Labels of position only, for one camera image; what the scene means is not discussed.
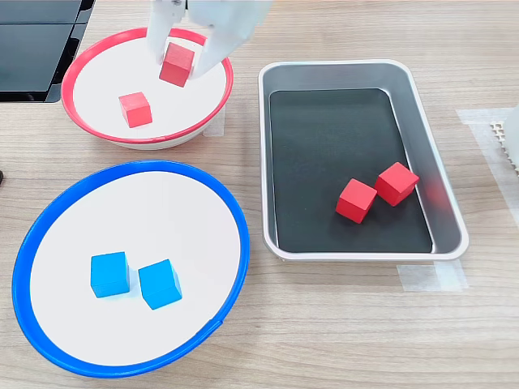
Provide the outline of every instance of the wooden block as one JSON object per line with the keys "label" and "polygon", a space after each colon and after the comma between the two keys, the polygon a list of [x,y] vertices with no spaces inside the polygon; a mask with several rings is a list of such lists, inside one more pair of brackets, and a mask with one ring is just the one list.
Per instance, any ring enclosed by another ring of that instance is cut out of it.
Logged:
{"label": "wooden block", "polygon": [[375,189],[352,179],[342,191],[341,197],[339,197],[336,212],[360,224],[370,210],[375,196]]}
{"label": "wooden block", "polygon": [[182,298],[177,272],[169,259],[139,270],[140,290],[152,310]]}
{"label": "wooden block", "polygon": [[130,292],[130,275],[124,253],[95,255],[90,264],[90,286],[96,297]]}
{"label": "wooden block", "polygon": [[395,207],[411,194],[419,179],[416,174],[397,162],[379,175],[375,189],[382,199]]}
{"label": "wooden block", "polygon": [[159,79],[184,87],[191,73],[195,53],[185,47],[169,43]]}
{"label": "wooden block", "polygon": [[152,122],[152,109],[142,92],[120,96],[119,102],[121,103],[122,115],[130,128]]}

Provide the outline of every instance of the clear tape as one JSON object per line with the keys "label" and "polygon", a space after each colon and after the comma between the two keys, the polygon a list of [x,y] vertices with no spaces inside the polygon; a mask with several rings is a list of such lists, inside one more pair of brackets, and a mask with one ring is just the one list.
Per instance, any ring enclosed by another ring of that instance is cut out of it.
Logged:
{"label": "clear tape", "polygon": [[204,130],[204,136],[224,136],[225,133],[225,106],[211,120],[207,128]]}
{"label": "clear tape", "polygon": [[463,124],[470,127],[504,201],[519,226],[519,179],[515,166],[502,147],[504,136],[499,128],[499,124],[504,122],[512,111],[513,108],[459,109],[457,115]]}
{"label": "clear tape", "polygon": [[432,265],[398,265],[406,292],[460,292],[469,287],[459,259]]}

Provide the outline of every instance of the red cube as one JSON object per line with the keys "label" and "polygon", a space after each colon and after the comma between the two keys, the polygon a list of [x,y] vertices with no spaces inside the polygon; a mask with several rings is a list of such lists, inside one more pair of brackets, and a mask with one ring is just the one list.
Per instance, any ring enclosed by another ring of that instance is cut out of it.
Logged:
{"label": "red cube", "polygon": [[336,212],[360,224],[370,210],[375,196],[375,189],[352,179],[341,193]]}
{"label": "red cube", "polygon": [[379,196],[393,207],[411,194],[420,178],[397,162],[379,175],[375,189]]}
{"label": "red cube", "polygon": [[142,92],[120,96],[119,102],[121,103],[122,115],[130,128],[152,122],[152,109]]}
{"label": "red cube", "polygon": [[195,53],[191,50],[169,43],[159,79],[183,88],[191,73],[194,57]]}

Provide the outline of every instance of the bowl rim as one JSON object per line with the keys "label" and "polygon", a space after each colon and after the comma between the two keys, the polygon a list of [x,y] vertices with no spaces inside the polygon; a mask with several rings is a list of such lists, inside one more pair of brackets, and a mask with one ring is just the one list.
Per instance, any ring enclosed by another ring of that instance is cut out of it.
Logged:
{"label": "bowl rim", "polygon": [[[220,100],[220,103],[217,107],[204,119],[194,124],[191,127],[186,128],[185,130],[176,132],[174,134],[158,136],[154,138],[146,138],[146,139],[129,139],[129,138],[119,138],[117,136],[111,136],[107,134],[103,134],[97,130],[94,130],[90,127],[78,114],[75,104],[74,104],[74,86],[75,81],[78,78],[79,73],[84,69],[84,67],[97,55],[110,49],[116,45],[120,45],[121,43],[132,41],[134,39],[145,38],[147,28],[134,28],[131,30],[118,32],[112,36],[108,36],[105,39],[97,42],[96,44],[90,46],[84,52],[82,52],[69,66],[68,70],[63,77],[62,82],[62,103],[63,108],[65,108],[66,113],[72,119],[72,121],[81,127],[83,130],[88,133],[95,135],[99,138],[109,140],[111,142],[118,143],[131,143],[131,144],[148,144],[148,143],[159,143],[165,142],[173,139],[180,139],[186,135],[189,135],[201,127],[208,124],[225,106],[225,103],[229,99],[230,93],[233,89],[234,83],[234,72],[233,67],[228,58],[224,59],[221,63],[225,70],[225,77],[227,81],[225,83],[224,95]],[[185,30],[183,28],[172,28],[169,32],[169,37],[172,38],[182,38],[188,41],[192,41],[198,43],[199,45],[204,45],[207,40],[206,36],[200,35],[197,32]]]}

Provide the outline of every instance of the wood grain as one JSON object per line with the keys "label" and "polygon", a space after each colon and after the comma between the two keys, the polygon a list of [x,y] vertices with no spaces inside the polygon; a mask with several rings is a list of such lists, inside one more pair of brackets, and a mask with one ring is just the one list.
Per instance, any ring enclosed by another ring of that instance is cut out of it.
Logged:
{"label": "wood grain", "polygon": [[[145,25],[147,15],[148,2],[98,0],[81,49]],[[231,58],[225,136],[160,152],[96,139],[61,104],[0,105],[0,387],[519,387],[519,229],[455,112],[517,104],[518,19],[517,2],[279,1]],[[462,293],[405,293],[394,264],[285,264],[262,242],[260,69],[366,58],[395,59],[414,74],[471,236],[463,257],[470,288]],[[19,329],[11,303],[16,254],[67,187],[147,158],[197,166],[233,192],[251,231],[247,281],[225,324],[181,361],[117,381],[78,377],[44,359]]]}

